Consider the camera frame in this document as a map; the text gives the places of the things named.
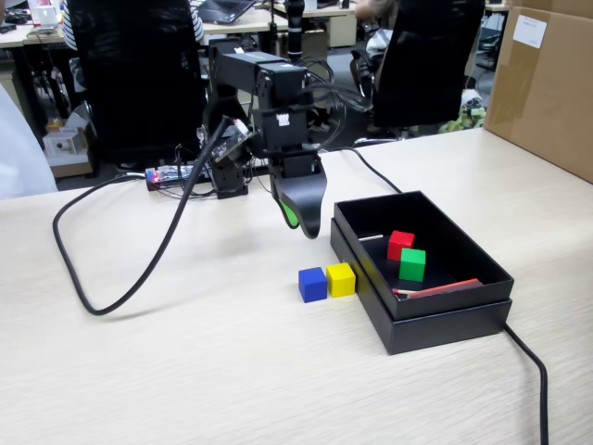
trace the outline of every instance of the wooden table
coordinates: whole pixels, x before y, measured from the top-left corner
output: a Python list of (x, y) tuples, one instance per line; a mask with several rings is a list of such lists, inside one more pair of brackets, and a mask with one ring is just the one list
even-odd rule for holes
[(507, 2), (502, 2), (499, 5), (490, 5), (486, 2), (486, 11), (489, 12), (508, 12), (511, 10), (511, 6)]
[[(550, 443), (588, 443), (593, 185), (485, 130), (360, 151), (515, 278), (509, 324), (548, 367)], [(258, 181), (191, 201), (153, 275), (104, 318), (52, 236), (81, 190), (0, 202), (0, 443), (538, 443), (537, 369), (505, 334), (387, 356), (356, 296), (302, 302), (297, 271), (336, 261), (334, 202), (392, 192), (353, 153), (322, 159), (318, 239), (289, 230)], [(69, 210), (60, 229), (95, 305), (138, 278), (176, 207), (139, 182)]]
[(0, 34), (0, 48), (19, 48), (23, 45), (22, 41), (27, 38), (27, 32), (32, 28), (29, 25), (17, 26), (14, 31), (9, 31), (6, 34)]
[[(204, 34), (237, 34), (239, 32), (265, 32), (270, 23), (270, 11), (264, 9), (250, 9), (235, 23), (219, 25), (216, 23), (204, 23)], [(275, 17), (279, 31), (288, 29), (288, 22), (282, 17)], [(15, 31), (0, 34), (0, 48), (14, 48), (23, 45), (44, 45), (63, 44), (64, 35), (61, 27), (58, 36), (27, 38), (27, 34), (33, 29), (33, 25), (19, 25)]]
[[(338, 46), (352, 46), (356, 43), (356, 18), (354, 9), (356, 4), (350, 3), (348, 9), (338, 6), (328, 6), (322, 9), (309, 9), (303, 12), (303, 18), (328, 18), (327, 32), (329, 33), (328, 45), (330, 48)], [(274, 9), (285, 13), (284, 3), (274, 4)]]

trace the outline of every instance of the open box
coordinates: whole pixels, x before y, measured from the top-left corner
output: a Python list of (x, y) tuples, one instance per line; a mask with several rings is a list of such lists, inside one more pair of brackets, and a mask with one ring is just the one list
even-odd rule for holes
[[(415, 235), (426, 251), (421, 283), (399, 280), (387, 259), (394, 230)], [(360, 241), (360, 238), (383, 235)], [(502, 330), (511, 309), (513, 279), (422, 192), (338, 202), (332, 247), (357, 276), (357, 293), (389, 353), (399, 353)], [(392, 288), (423, 290), (477, 278), (483, 286), (419, 298)]]

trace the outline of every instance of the yellow cube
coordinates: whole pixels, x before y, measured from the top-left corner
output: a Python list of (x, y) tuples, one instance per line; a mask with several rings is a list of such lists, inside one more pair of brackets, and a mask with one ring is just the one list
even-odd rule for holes
[(356, 275), (347, 262), (327, 266), (325, 275), (327, 276), (327, 286), (332, 297), (345, 297), (356, 292)]

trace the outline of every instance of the red cube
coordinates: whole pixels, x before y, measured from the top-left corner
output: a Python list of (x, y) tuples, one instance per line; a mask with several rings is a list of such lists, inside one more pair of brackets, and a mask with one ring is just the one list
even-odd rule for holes
[(406, 232), (393, 231), (389, 237), (389, 247), (387, 248), (387, 259), (393, 261), (401, 260), (401, 250), (403, 248), (411, 248), (414, 242), (414, 234), (407, 234)]

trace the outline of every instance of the wooden block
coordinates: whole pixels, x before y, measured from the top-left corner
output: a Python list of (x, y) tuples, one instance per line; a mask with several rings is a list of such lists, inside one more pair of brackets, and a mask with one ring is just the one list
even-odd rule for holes
[(411, 248), (414, 242), (414, 234), (407, 234), (406, 232), (398, 232), (394, 230), (389, 237), (389, 246), (387, 247), (387, 258), (393, 261), (401, 260), (401, 250), (403, 248)]
[(316, 267), (298, 271), (298, 289), (306, 303), (327, 299), (327, 279), (323, 269)]
[(399, 263), (399, 279), (409, 281), (422, 281), (424, 279), (424, 267), (426, 265), (426, 252), (413, 248), (401, 250), (401, 262)]
[(326, 275), (333, 298), (353, 295), (356, 292), (356, 275), (347, 262), (327, 266)]

